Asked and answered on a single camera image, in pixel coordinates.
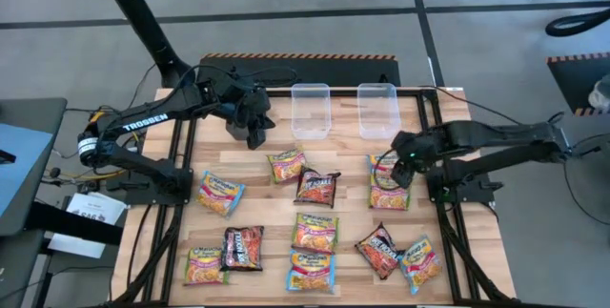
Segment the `blue desk mat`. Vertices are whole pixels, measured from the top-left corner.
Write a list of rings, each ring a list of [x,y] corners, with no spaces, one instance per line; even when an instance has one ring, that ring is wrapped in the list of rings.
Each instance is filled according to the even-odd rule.
[[[51,133],[0,123],[0,151],[15,156],[12,163],[0,164],[0,216],[8,209],[51,137]]]

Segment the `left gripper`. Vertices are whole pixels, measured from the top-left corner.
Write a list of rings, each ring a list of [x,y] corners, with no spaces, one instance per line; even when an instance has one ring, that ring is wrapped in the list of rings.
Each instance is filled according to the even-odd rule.
[[[213,88],[220,101],[213,114],[226,121],[247,124],[247,146],[256,150],[266,141],[265,130],[275,127],[267,116],[271,103],[266,89],[251,79],[226,73],[213,81]]]

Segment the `clear plastic bin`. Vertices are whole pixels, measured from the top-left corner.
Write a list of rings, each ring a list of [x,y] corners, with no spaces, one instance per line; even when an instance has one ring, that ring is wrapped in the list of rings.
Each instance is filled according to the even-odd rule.
[[[326,84],[294,84],[291,87],[291,130],[296,139],[325,139],[332,128],[330,87]]]
[[[356,89],[359,134],[363,139],[390,139],[401,128],[393,84],[360,84]]]

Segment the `black hazard-striped floor mat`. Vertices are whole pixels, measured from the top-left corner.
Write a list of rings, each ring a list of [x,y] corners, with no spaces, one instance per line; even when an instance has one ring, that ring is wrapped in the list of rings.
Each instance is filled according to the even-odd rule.
[[[573,115],[610,114],[610,107],[594,108],[588,99],[595,84],[610,74],[610,52],[551,56],[546,64]]]
[[[357,87],[365,83],[401,85],[396,58],[385,54],[337,53],[207,53],[200,59],[212,67],[251,77],[264,83],[288,85],[297,78],[303,84],[323,83],[330,87]]]

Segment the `white paper sheet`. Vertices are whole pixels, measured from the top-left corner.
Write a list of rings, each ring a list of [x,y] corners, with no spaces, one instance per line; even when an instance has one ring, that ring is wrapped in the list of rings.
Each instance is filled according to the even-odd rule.
[[[127,205],[117,199],[92,192],[74,194],[67,207],[69,213],[114,225]],[[70,253],[82,257],[101,258],[105,245],[80,237],[54,234],[49,248],[54,251]]]

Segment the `black Maruchan fire noodle packet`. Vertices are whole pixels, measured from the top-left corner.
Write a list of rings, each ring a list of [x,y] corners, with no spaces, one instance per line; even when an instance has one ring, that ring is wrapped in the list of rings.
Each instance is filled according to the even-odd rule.
[[[298,177],[294,203],[312,203],[335,205],[336,183],[341,173],[321,174],[318,171],[303,167]]]
[[[386,280],[399,265],[404,254],[399,250],[383,223],[355,244],[358,252],[367,260],[380,280]]]
[[[261,243],[263,226],[243,228],[229,227],[225,230],[221,251],[223,271],[262,271]]]

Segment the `black desk beam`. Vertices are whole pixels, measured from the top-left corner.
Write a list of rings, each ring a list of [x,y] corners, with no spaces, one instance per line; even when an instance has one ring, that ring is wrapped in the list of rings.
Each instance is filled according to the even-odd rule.
[[[31,204],[24,229],[53,232],[110,245],[119,245],[123,234],[121,227],[78,216],[39,202]]]

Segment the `grey desk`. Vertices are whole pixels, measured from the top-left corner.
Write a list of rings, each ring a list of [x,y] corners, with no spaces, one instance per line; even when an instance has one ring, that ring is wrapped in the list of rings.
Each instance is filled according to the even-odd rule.
[[[0,99],[0,123],[52,134],[47,148],[30,170],[8,209],[0,216],[0,237],[15,235],[24,228],[66,105],[64,98]]]

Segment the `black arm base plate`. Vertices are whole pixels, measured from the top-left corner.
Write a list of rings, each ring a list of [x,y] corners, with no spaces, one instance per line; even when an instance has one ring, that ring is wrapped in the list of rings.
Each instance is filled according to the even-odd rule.
[[[190,201],[193,171],[181,169],[169,179],[151,179],[130,173],[119,183],[127,193],[125,202],[128,205],[181,205]]]
[[[425,174],[430,200],[439,203],[478,202],[495,200],[494,192],[504,184],[493,182],[488,174],[458,174],[446,167],[434,167]]]

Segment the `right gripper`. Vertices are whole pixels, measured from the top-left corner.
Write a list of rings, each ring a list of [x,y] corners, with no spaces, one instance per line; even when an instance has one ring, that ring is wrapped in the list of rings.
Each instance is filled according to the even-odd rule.
[[[445,142],[446,132],[442,129],[421,133],[398,132],[391,143],[391,148],[398,155],[392,170],[393,181],[397,185],[403,184],[404,169],[404,188],[408,189],[416,170],[427,170],[444,157]]]

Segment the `black stand column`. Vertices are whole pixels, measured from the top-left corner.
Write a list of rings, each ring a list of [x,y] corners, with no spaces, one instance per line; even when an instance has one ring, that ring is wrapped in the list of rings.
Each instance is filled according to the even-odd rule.
[[[182,87],[195,80],[194,70],[182,61],[160,28],[145,0],[114,0],[144,44],[161,74],[163,88]]]

